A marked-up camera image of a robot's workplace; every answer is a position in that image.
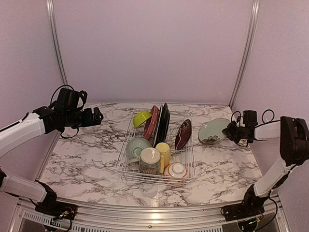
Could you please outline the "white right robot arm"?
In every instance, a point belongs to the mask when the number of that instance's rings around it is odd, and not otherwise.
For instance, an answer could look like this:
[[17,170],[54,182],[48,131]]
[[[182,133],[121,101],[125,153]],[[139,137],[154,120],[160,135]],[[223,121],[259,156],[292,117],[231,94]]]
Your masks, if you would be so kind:
[[240,127],[232,121],[222,132],[235,143],[242,139],[248,142],[280,139],[280,156],[267,173],[248,188],[242,203],[235,206],[245,217],[263,206],[272,190],[283,184],[293,168],[309,159],[309,129],[303,118],[281,116],[279,120],[261,125],[247,121]]

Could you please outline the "black striped cream plate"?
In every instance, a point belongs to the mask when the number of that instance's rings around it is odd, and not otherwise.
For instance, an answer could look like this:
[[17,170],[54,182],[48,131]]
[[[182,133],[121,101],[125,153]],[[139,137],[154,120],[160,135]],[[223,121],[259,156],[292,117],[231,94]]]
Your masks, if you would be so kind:
[[154,145],[157,145],[158,143],[164,142],[166,140],[169,128],[169,120],[170,112],[168,104],[164,103],[164,105],[162,105],[160,108],[159,121],[155,134]]

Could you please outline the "red plate with teal flower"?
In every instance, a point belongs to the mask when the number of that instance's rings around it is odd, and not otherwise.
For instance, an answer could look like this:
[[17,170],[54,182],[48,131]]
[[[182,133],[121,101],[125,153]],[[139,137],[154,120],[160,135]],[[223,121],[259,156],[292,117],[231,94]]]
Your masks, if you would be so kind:
[[159,124],[160,124],[160,119],[161,119],[161,116],[162,116],[162,111],[163,111],[163,105],[161,104],[160,109],[159,109],[157,122],[156,122],[156,126],[155,126],[155,130],[154,130],[154,137],[153,137],[153,143],[152,143],[153,146],[155,146],[155,142],[156,142],[156,138],[157,138],[157,134],[158,134],[158,129],[159,129]]

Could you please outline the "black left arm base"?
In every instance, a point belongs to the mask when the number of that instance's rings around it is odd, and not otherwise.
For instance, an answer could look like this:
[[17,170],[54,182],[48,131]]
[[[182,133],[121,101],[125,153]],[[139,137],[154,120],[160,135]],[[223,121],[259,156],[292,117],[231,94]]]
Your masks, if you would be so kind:
[[71,203],[60,202],[55,193],[47,193],[42,202],[38,202],[35,211],[53,216],[54,219],[75,218],[77,206]]

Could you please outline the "dark red floral plate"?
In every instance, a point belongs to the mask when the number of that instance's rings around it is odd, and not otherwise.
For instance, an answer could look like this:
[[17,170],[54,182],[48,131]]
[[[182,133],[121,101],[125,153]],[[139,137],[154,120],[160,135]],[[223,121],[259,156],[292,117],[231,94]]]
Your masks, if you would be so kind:
[[192,134],[191,120],[185,120],[178,129],[175,139],[175,149],[181,150],[189,141]]

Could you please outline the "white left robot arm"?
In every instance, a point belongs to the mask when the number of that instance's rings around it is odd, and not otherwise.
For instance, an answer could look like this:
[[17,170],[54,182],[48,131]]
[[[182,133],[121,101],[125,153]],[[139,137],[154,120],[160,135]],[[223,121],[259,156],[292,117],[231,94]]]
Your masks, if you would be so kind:
[[35,180],[35,173],[47,154],[47,146],[55,131],[69,127],[100,125],[103,114],[95,107],[85,110],[56,111],[46,106],[0,130],[0,190],[16,197],[32,200],[36,210],[59,215],[74,205],[57,200],[56,193],[45,183]]

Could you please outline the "pink polka dot plate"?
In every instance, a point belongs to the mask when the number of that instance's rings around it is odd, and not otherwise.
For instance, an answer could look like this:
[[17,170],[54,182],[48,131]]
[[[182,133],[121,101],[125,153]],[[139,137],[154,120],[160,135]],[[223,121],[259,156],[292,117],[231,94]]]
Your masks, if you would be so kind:
[[143,138],[146,140],[150,140],[154,132],[159,117],[159,108],[156,105],[153,105],[150,113],[152,114],[152,116],[146,121],[143,129]]

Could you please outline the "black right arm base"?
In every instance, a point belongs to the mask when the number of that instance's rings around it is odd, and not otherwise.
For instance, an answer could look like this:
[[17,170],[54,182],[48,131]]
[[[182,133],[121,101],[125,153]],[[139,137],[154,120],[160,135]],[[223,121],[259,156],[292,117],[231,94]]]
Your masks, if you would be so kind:
[[226,221],[239,220],[257,215],[262,215],[265,212],[264,207],[252,208],[245,207],[244,203],[237,203],[223,206],[220,213],[225,217]]

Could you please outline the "light blue floral plate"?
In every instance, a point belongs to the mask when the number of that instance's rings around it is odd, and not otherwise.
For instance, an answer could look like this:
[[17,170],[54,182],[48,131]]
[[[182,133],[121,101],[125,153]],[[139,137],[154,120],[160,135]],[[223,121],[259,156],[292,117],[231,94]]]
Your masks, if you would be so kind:
[[213,145],[227,138],[223,130],[231,121],[226,118],[217,118],[205,123],[198,132],[198,140],[204,145]]

